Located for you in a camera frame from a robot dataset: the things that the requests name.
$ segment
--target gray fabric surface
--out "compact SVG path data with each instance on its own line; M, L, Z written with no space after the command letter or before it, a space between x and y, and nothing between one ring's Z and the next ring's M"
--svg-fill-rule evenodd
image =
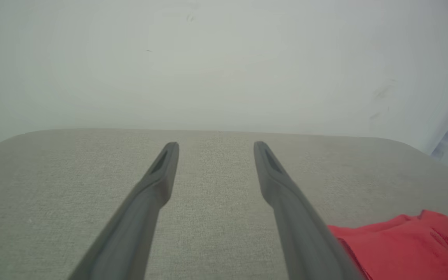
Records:
M0 279L65 279L165 143L180 144L147 279L285 279L253 143L268 143L328 224L448 215L448 167L408 145L316 135L64 129L0 143Z

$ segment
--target white wall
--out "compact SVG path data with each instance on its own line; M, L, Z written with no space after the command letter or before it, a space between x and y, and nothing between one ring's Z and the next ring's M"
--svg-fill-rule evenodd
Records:
M0 0L0 141L91 127L430 153L448 128L448 0Z

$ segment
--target red fabric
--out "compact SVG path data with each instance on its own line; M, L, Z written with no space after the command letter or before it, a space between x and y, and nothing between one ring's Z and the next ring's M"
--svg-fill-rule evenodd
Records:
M328 226L371 280L448 280L448 217L421 215L356 229Z

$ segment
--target gray textured fabric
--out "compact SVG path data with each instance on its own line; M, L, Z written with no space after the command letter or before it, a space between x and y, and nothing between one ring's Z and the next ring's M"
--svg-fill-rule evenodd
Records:
M268 143L326 223L448 215L448 167L408 145L316 135L64 129L0 143L0 279L65 279L165 143L180 144L147 279L285 279L253 143Z

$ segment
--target wall stain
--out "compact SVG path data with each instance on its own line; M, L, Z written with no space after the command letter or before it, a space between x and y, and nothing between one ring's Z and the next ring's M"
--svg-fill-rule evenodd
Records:
M194 21L194 15L193 12L190 12L188 14L188 16L186 17L186 21L190 22L190 21Z
M378 119L379 117L380 117L380 113L378 112L378 113L375 113L374 115L372 115L371 117L369 117L369 120L370 121L373 121L373 120L375 120L375 119Z
M385 99L386 97L388 97L391 89L393 89L393 87L395 87L396 81L397 80L395 80L395 79L390 79L390 80L388 80L388 82L386 82L386 85L375 90L373 92L374 100L381 100L381 99Z

